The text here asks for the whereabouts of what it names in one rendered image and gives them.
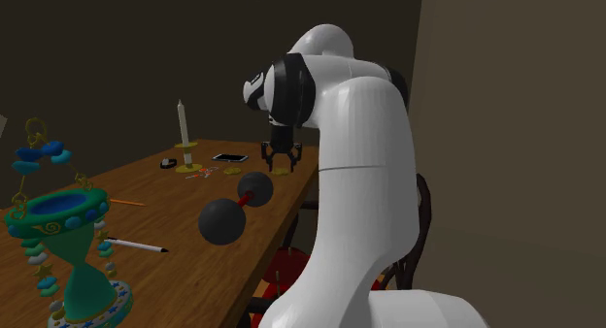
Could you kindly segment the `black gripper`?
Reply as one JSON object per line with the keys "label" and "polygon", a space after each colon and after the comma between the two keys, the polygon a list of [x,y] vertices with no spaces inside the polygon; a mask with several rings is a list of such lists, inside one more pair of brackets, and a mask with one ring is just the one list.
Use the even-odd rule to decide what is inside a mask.
{"label": "black gripper", "polygon": [[271,125],[271,139],[269,142],[260,143],[261,158],[268,165],[270,172],[273,171],[273,158],[276,153],[284,153],[289,159],[290,171],[302,158],[302,144],[293,142],[293,128],[291,126]]}

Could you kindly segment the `yellow candle holder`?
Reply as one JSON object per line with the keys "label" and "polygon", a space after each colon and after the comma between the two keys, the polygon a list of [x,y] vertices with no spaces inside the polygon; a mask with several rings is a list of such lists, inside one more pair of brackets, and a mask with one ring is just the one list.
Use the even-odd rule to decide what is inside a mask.
{"label": "yellow candle holder", "polygon": [[196,142],[189,142],[187,145],[184,144],[176,144],[175,148],[178,148],[182,151],[184,156],[184,164],[180,165],[176,168],[177,173],[193,173],[199,171],[202,168],[202,165],[196,164],[192,162],[191,149],[196,147]]}

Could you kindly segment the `white candle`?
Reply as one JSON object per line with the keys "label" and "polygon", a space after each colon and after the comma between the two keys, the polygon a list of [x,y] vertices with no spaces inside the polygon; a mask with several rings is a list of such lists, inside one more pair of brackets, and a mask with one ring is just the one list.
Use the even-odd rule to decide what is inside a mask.
{"label": "white candle", "polygon": [[186,123],[185,105],[183,104],[182,100],[179,100],[178,102],[177,111],[179,117],[182,144],[184,147],[187,147],[189,145],[189,137]]}

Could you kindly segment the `dark chair with red seat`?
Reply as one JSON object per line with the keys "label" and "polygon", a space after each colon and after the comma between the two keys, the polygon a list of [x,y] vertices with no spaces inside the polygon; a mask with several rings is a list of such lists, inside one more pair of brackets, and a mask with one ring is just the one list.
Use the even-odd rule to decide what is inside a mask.
{"label": "dark chair with red seat", "polygon": [[[419,237],[415,246],[406,256],[387,268],[381,280],[374,280],[371,286],[373,291],[412,289],[415,271],[421,259],[432,219],[431,195],[428,184],[421,174],[417,174],[417,188],[420,195]],[[289,245],[297,223],[298,216],[288,229],[285,244],[278,248],[262,277],[262,280],[267,283],[262,296],[251,298],[236,328],[258,328],[262,316],[270,305],[288,291],[302,274],[310,256]]]}

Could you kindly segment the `brown wooden table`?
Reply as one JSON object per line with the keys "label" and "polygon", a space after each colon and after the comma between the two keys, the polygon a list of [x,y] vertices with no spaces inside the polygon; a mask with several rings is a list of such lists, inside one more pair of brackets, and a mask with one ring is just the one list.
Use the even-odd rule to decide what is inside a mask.
{"label": "brown wooden table", "polygon": [[207,203],[237,196],[238,179],[223,164],[206,179],[188,179],[159,168],[163,158],[183,157],[170,148],[94,177],[111,198],[146,204],[112,204],[111,236],[169,250],[116,246],[111,259],[134,296],[118,328],[234,328],[318,176],[318,155],[305,146],[293,173],[272,178],[272,200],[246,210],[245,232],[228,246],[209,244],[197,226]]}

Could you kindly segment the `white pen with black tip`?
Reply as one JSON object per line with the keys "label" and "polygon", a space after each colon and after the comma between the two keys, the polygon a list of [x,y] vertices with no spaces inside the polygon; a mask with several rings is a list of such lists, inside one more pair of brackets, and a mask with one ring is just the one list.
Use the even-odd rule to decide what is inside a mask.
{"label": "white pen with black tip", "polygon": [[128,247],[138,248],[138,249],[142,249],[142,250],[149,250],[149,251],[154,251],[154,252],[160,252],[160,253],[169,252],[169,250],[165,247],[140,244],[140,243],[125,241],[125,240],[115,239],[112,237],[110,237],[109,239],[106,239],[105,242],[113,244],[113,245],[128,246]]}

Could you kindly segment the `teal hourglass ornament with beads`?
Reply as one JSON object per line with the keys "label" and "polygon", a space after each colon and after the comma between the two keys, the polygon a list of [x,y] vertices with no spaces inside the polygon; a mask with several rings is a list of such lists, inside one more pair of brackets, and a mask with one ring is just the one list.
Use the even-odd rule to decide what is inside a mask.
{"label": "teal hourglass ornament with beads", "polygon": [[110,197],[76,172],[76,188],[29,199],[25,180],[41,169],[40,160],[47,157],[54,165],[70,166],[71,152],[48,139],[46,124],[37,117],[26,120],[25,131],[27,146],[16,151],[18,161],[12,164],[20,174],[19,189],[0,221],[10,236],[21,240],[36,267],[40,295],[51,299],[47,328],[116,328],[132,309],[130,286],[115,279],[114,264],[100,271],[86,262],[94,241],[102,258],[114,253],[104,230]]}

